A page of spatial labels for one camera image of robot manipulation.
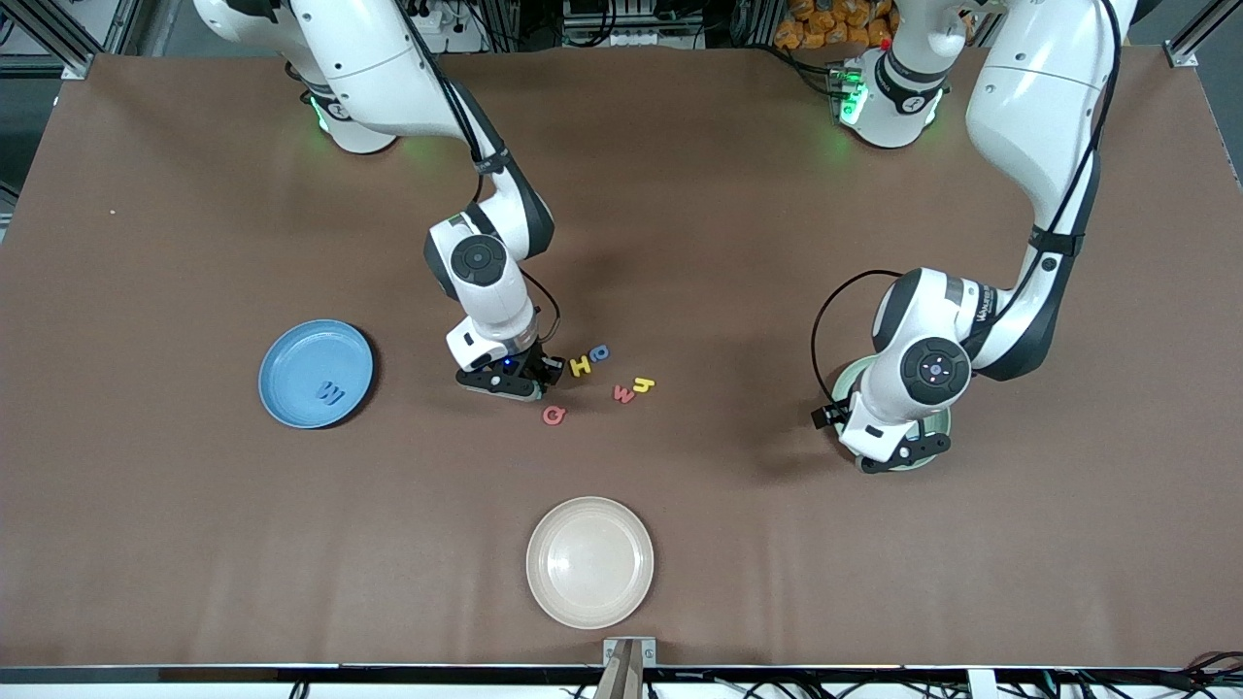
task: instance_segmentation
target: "blue plate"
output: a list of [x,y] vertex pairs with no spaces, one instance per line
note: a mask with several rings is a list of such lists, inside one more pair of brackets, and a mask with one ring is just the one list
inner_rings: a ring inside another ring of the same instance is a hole
[[259,398],[290,427],[328,427],[358,407],[373,371],[363,333],[341,321],[308,321],[267,351],[259,368]]

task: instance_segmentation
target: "black cable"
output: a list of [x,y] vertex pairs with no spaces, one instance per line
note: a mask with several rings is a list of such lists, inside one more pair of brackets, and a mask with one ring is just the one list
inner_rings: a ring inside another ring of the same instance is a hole
[[526,277],[527,281],[530,281],[531,284],[536,285],[536,289],[538,289],[544,295],[544,297],[548,299],[548,302],[552,303],[552,313],[553,313],[552,326],[548,327],[548,335],[538,338],[539,343],[543,345],[544,342],[548,342],[549,340],[552,340],[552,336],[557,335],[557,328],[561,327],[561,303],[558,303],[557,299],[553,297],[552,294],[548,294],[548,290],[544,289],[544,285],[539,284],[539,280],[537,280],[536,277],[531,276],[527,272],[527,270],[520,269],[518,271],[522,272],[522,276]]
[[1243,652],[1234,650],[1234,652],[1229,652],[1229,653],[1213,653],[1212,655],[1204,658],[1203,660],[1201,660],[1198,663],[1187,665],[1186,668],[1183,668],[1183,672],[1185,673],[1198,673],[1198,672],[1208,668],[1209,665],[1214,665],[1217,663],[1221,663],[1222,660],[1229,660],[1231,658],[1243,658]]
[[897,274],[895,271],[891,271],[891,270],[868,270],[865,272],[859,272],[859,274],[854,275],[853,277],[850,277],[850,279],[845,280],[844,282],[842,282],[842,286],[838,286],[837,289],[834,289],[833,294],[829,294],[829,297],[824,300],[824,303],[820,306],[820,310],[817,311],[817,313],[815,313],[815,322],[812,323],[812,371],[815,372],[815,382],[820,384],[820,391],[824,392],[824,397],[827,399],[829,399],[829,400],[833,400],[833,394],[829,393],[829,387],[824,384],[824,377],[820,374],[820,361],[815,356],[815,336],[817,336],[817,333],[820,330],[820,318],[824,317],[824,311],[829,310],[829,303],[832,303],[833,300],[838,297],[838,294],[842,294],[843,291],[846,290],[846,287],[849,287],[851,284],[859,281],[860,279],[874,276],[874,275],[885,275],[885,276],[891,276],[891,277],[895,277],[895,279],[902,276],[902,275],[900,275],[900,274]]
[[[695,39],[691,40],[691,49],[695,49],[695,44],[699,41],[699,37],[701,35],[704,35],[705,31],[711,31],[713,29],[721,29],[722,26],[725,26],[728,22],[730,22],[730,17],[725,17],[723,20],[716,22],[715,25],[707,26],[707,25],[704,24],[704,17],[700,17],[700,29],[699,29],[699,31],[695,32]],[[706,35],[704,35],[704,49],[707,49],[707,36]]]
[[[1105,128],[1105,119],[1109,117],[1109,107],[1114,101],[1114,90],[1117,86],[1117,73],[1122,65],[1122,30],[1117,24],[1117,14],[1114,11],[1114,6],[1109,0],[1099,0],[1100,5],[1105,7],[1105,14],[1109,15],[1110,30],[1114,39],[1114,61],[1112,67],[1109,73],[1109,80],[1105,82],[1105,96],[1103,97],[1100,106],[1100,114],[1096,117],[1096,126],[1093,128],[1091,137],[1088,139],[1088,147],[1084,149],[1084,154],[1079,158],[1079,167],[1075,168],[1075,174],[1070,179],[1070,185],[1066,188],[1066,193],[1062,197],[1062,203],[1058,205],[1057,213],[1053,214],[1053,221],[1049,224],[1049,231],[1054,231],[1058,228],[1058,223],[1062,220],[1062,214],[1065,213],[1066,206],[1070,205],[1070,198],[1074,195],[1075,189],[1079,188],[1079,179],[1083,177],[1084,169],[1088,167],[1088,160],[1091,159],[1098,148],[1100,147],[1100,137]],[[1009,301],[1002,307],[1001,312],[983,322],[978,328],[972,330],[963,338],[961,345],[965,345],[972,340],[981,337],[982,335],[991,331],[1006,313],[1014,306],[1014,301],[1023,294],[1032,276],[1035,274],[1035,267],[1040,261],[1040,255],[1037,255],[1032,260],[1032,265],[1027,269],[1023,279],[1019,280],[1018,286],[1014,287],[1013,294],[1011,294]]]
[[932,685],[931,684],[927,685],[927,689],[921,689],[917,685],[914,685],[914,684],[911,684],[909,682],[902,682],[902,680],[897,680],[897,684],[901,684],[902,687],[905,687],[907,689],[914,689],[915,692],[919,692],[920,694],[922,694],[925,697],[925,699],[941,699],[936,694],[932,694]]
[[842,694],[838,694],[838,699],[846,699],[846,695],[849,695],[851,692],[859,689],[860,687],[863,687],[865,684],[868,684],[868,683],[866,682],[860,682],[858,684],[851,684],[850,687],[848,687],[844,690],[842,690]]
[[1075,675],[1075,684],[1079,685],[1079,699],[1096,699],[1096,693],[1078,674]]
[[794,56],[791,56],[788,52],[782,52],[773,46],[768,46],[767,44],[747,44],[746,46],[743,46],[743,49],[756,49],[758,51],[763,51],[766,53],[776,56],[781,62],[794,68],[794,72],[798,73],[799,80],[803,81],[803,85],[810,87],[812,92],[815,92],[817,95],[824,97],[833,97],[833,92],[830,92],[827,87],[818,85],[807,76],[807,73],[813,73],[815,76],[827,76],[829,75],[828,68],[798,61],[794,58]]
[[505,32],[500,32],[500,34],[493,32],[492,27],[487,26],[487,22],[484,21],[484,17],[479,16],[479,12],[475,11],[475,5],[471,5],[466,0],[459,0],[459,6],[461,6],[461,5],[466,5],[466,9],[470,10],[470,14],[471,14],[472,17],[475,17],[475,24],[479,25],[479,29],[481,29],[485,32],[487,32],[487,37],[492,40],[492,51],[493,52],[497,52],[497,53],[508,53],[510,52],[508,47],[505,47],[503,51],[497,50],[498,46],[502,46],[501,41],[497,39],[498,36],[501,39],[507,39],[507,40],[512,41],[515,45],[518,44],[517,39],[515,39],[515,37],[512,37],[512,36],[510,36],[510,35],[507,35]]
[[1091,674],[1088,673],[1088,670],[1078,670],[1078,672],[1079,672],[1079,674],[1081,674],[1083,677],[1085,677],[1088,679],[1088,682],[1093,682],[1093,683],[1096,683],[1096,684],[1104,687],[1106,692],[1112,692],[1114,694],[1117,694],[1122,699],[1134,699],[1130,694],[1127,694],[1127,693],[1122,692],[1121,689],[1119,689],[1116,684],[1110,684],[1110,683],[1108,683],[1108,682],[1105,682],[1105,680],[1103,680],[1100,678],[1093,677]]
[[776,687],[777,689],[781,690],[782,694],[784,694],[786,697],[789,697],[789,699],[798,699],[798,697],[794,697],[794,693],[791,692],[789,689],[786,689],[786,687],[782,683],[774,682],[774,680],[768,680],[768,679],[766,679],[763,682],[757,682],[756,684],[753,684],[751,687],[751,689],[748,689],[747,693],[742,695],[742,699],[757,699],[759,695],[756,694],[756,690],[759,689],[761,687],[766,685],[766,684],[771,684],[771,685]]
[[1014,687],[1014,689],[1006,689],[1002,685],[997,685],[997,690],[998,692],[1004,692],[1006,694],[1009,694],[1012,697],[1022,697],[1023,699],[1032,699],[1032,695],[1028,694],[1027,692],[1023,692],[1022,687],[1019,687],[1017,684],[1014,684],[1012,687]]
[[812,63],[804,63],[798,58],[796,58],[789,52],[783,52],[776,46],[769,46],[767,44],[746,44],[741,46],[741,49],[755,49],[757,51],[764,51],[767,53],[772,53],[773,56],[777,57],[777,60],[798,71],[807,71],[809,73],[817,73],[817,75],[829,75],[829,68],[825,68],[824,66],[813,66]]
[[444,71],[440,70],[440,63],[436,62],[435,53],[428,49],[428,44],[423,40],[423,35],[419,34],[419,29],[414,26],[414,20],[411,20],[410,15],[401,10],[400,2],[398,2],[398,11],[405,21],[406,31],[410,32],[410,36],[423,51],[421,58],[428,61],[428,65],[431,67],[431,73],[436,77],[436,82],[440,83],[440,91],[445,96],[445,101],[449,103],[449,111],[452,112],[454,119],[457,122],[457,128],[461,129],[462,138],[466,141],[466,146],[470,147],[471,160],[475,163],[482,162],[484,155],[479,148],[479,139],[475,138],[475,129],[471,128],[470,119],[466,118],[466,108],[457,97],[456,90],[454,90],[449,78],[445,77]]
[[608,5],[604,7],[604,14],[600,15],[600,29],[597,30],[595,36],[593,36],[587,44],[579,44],[568,36],[562,35],[562,41],[574,46],[577,49],[592,49],[604,44],[609,36],[613,35],[613,30],[618,25],[618,5],[617,0],[609,0]]

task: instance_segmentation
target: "brown table cover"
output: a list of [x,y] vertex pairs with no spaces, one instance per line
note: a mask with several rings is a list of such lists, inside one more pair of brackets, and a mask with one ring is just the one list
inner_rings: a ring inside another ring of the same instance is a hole
[[[0,663],[1182,664],[1243,644],[1243,198],[1192,71],[1129,49],[1048,362],[978,381],[955,447],[869,476],[808,412],[807,336],[868,267],[1013,284],[1032,224],[971,147],[982,55],[912,147],[865,147],[771,56],[558,50],[446,70],[557,218],[526,267],[551,350],[612,357],[541,404],[461,391],[428,228],[465,146],[343,153],[276,60],[101,56],[67,83],[0,248]],[[869,352],[881,280],[830,310]],[[370,404],[272,420],[288,327],[374,340]],[[615,383],[655,389],[623,405]],[[656,547],[623,624],[562,627],[523,572],[557,502]]]

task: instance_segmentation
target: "plate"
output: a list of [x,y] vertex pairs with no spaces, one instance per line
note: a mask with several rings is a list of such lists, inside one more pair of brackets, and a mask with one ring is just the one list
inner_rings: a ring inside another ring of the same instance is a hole
[[531,535],[527,583],[558,622],[582,629],[620,623],[639,608],[656,561],[634,512],[607,498],[553,507]]
[[259,398],[282,424],[328,427],[362,403],[372,386],[372,347],[354,326],[308,321],[277,340],[259,367]]

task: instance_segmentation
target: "white plate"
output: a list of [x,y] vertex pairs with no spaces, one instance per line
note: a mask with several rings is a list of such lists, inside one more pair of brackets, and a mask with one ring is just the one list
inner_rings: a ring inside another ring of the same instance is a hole
[[605,498],[548,511],[527,545],[527,583],[558,622],[582,629],[620,623],[651,587],[656,561],[639,517]]

